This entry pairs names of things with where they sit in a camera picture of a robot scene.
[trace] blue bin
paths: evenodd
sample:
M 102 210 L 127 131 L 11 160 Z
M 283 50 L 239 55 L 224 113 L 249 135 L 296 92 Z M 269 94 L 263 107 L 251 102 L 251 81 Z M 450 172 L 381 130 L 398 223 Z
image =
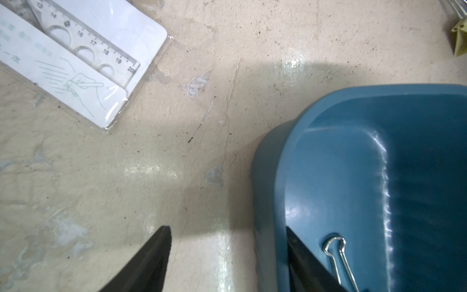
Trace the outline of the blue bin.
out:
M 259 291 L 290 290 L 286 226 L 330 272 L 321 245 L 342 235 L 360 291 L 466 291 L 466 95 L 348 88 L 269 132 L 251 174 Z

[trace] dirty floor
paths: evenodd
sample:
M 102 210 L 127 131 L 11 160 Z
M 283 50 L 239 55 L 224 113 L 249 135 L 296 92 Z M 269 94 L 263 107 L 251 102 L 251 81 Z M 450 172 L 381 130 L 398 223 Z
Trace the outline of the dirty floor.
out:
M 254 151 L 332 91 L 467 85 L 446 0 L 135 0 L 174 41 L 110 134 L 0 67 L 0 291 L 97 291 L 161 225 L 167 292 L 256 291 Z

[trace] plastic packaging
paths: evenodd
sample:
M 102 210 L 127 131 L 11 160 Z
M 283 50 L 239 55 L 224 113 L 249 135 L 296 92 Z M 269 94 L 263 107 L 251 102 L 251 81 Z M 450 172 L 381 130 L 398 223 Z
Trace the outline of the plastic packaging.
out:
M 103 130 L 167 39 L 125 0 L 0 0 L 0 61 Z

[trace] metal clip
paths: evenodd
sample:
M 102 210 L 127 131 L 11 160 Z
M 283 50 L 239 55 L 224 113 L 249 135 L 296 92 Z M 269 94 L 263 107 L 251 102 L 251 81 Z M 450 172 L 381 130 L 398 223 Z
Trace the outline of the metal clip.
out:
M 352 274 L 352 271 L 350 270 L 349 263 L 347 262 L 347 258 L 346 258 L 346 254 L 345 254 L 346 240 L 342 236 L 329 237 L 323 244 L 323 252 L 328 257 L 331 258 L 331 265 L 333 266 L 334 276 L 336 277 L 337 282 L 340 284 L 340 277 L 339 277 L 339 271 L 337 270 L 336 259 L 334 258 L 333 254 L 328 251 L 329 245 L 331 245 L 331 243 L 334 240 L 339 240 L 340 241 L 340 243 L 339 243 L 339 255 L 340 255 L 340 258 L 341 258 L 341 260 L 342 260 L 342 262 L 344 264 L 344 267 L 346 269 L 346 272 L 347 272 L 347 275 L 349 277 L 350 283 L 352 284 L 355 292 L 359 292 L 358 287 L 357 287 L 357 283 L 355 282 L 354 275 Z

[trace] yellow object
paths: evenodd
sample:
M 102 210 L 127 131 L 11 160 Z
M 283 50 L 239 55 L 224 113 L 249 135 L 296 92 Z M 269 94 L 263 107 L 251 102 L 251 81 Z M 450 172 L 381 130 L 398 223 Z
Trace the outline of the yellow object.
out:
M 456 41 L 454 55 L 458 57 L 467 53 L 467 19 L 461 19 L 451 29 L 451 33 L 454 35 Z

